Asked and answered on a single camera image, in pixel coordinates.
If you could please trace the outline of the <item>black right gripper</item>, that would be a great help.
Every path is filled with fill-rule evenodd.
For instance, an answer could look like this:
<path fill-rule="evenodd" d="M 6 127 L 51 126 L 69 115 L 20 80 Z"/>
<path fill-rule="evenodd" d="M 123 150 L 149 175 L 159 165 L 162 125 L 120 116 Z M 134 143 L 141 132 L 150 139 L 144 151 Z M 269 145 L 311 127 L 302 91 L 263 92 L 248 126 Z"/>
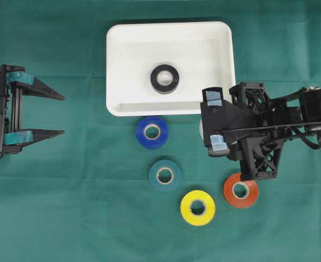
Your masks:
<path fill-rule="evenodd" d="M 302 122 L 300 108 L 287 103 L 297 100 L 302 90 L 271 99 L 263 83 L 241 82 L 229 93 L 244 113 L 243 120 L 231 122 L 229 136 L 236 143 L 229 159 L 240 162 L 243 181 L 276 178 L 284 142 L 295 137 Z"/>

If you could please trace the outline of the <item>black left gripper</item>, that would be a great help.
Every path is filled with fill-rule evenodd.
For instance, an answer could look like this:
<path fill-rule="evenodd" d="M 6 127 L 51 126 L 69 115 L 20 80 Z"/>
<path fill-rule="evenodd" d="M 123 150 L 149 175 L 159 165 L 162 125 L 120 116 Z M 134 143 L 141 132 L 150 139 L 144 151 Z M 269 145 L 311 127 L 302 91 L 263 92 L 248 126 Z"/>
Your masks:
<path fill-rule="evenodd" d="M 64 134 L 63 130 L 46 129 L 20 129 L 4 134 L 4 128 L 9 124 L 5 116 L 9 98 L 7 84 L 19 88 L 24 96 L 65 100 L 63 95 L 23 70 L 24 67 L 15 65 L 3 64 L 0 67 L 0 159 L 4 154 L 21 152 L 22 148 L 19 145 L 33 144 Z"/>

